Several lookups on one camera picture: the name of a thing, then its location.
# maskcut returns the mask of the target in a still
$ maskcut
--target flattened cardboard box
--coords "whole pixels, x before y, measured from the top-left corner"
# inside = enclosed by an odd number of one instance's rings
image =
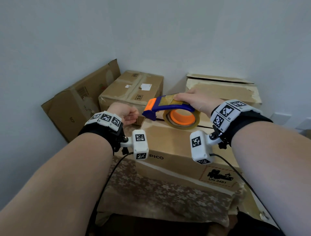
[[[163,79],[161,75],[127,70],[98,97],[100,109],[105,111],[112,103],[122,102],[134,105],[141,114],[150,99],[162,95]],[[142,84],[151,84],[151,87],[142,90]],[[136,124],[141,125],[143,121],[144,117],[140,116]]]
[[[190,133],[203,130],[209,134],[213,129],[196,127],[178,130],[164,121],[149,119],[145,119],[141,129],[145,130],[149,145],[149,157],[144,162],[230,191],[240,188],[241,179],[222,159],[215,157],[215,162],[201,165],[191,158]],[[241,173],[229,146],[219,149],[214,145],[213,152],[224,157]]]
[[[76,138],[85,122],[100,111],[98,96],[119,76],[115,59],[41,105],[67,142]]]
[[[257,87],[245,79],[188,74],[186,91],[192,88],[223,100],[238,99],[255,108],[262,104]],[[201,113],[199,125],[212,127],[213,124],[207,115]]]

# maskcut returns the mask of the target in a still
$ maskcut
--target white wall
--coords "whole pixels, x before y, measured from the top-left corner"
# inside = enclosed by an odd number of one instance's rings
[[[115,59],[105,1],[0,2],[0,209],[65,144],[40,105]]]
[[[186,73],[254,81],[267,116],[311,116],[311,1],[108,0],[121,70],[164,75],[164,93]]]

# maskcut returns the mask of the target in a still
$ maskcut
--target white sticker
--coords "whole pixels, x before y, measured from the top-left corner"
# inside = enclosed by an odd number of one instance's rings
[[[149,83],[142,83],[140,87],[142,88],[142,90],[149,91],[151,89],[151,85],[152,84]]]

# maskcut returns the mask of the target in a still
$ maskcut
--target person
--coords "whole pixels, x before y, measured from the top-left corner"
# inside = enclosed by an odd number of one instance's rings
[[[209,117],[223,100],[197,90],[179,93]],[[109,112],[124,125],[138,110],[121,103]],[[241,128],[231,142],[244,176],[286,235],[311,232],[311,140],[271,122]],[[0,212],[0,235],[84,235],[106,181],[113,152],[107,140],[84,133],[41,166]]]

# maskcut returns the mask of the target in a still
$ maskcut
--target tape roll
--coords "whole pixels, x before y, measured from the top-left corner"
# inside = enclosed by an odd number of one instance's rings
[[[165,122],[176,129],[190,130],[200,123],[200,112],[195,110],[189,116],[179,114],[176,109],[165,110],[163,113]]]

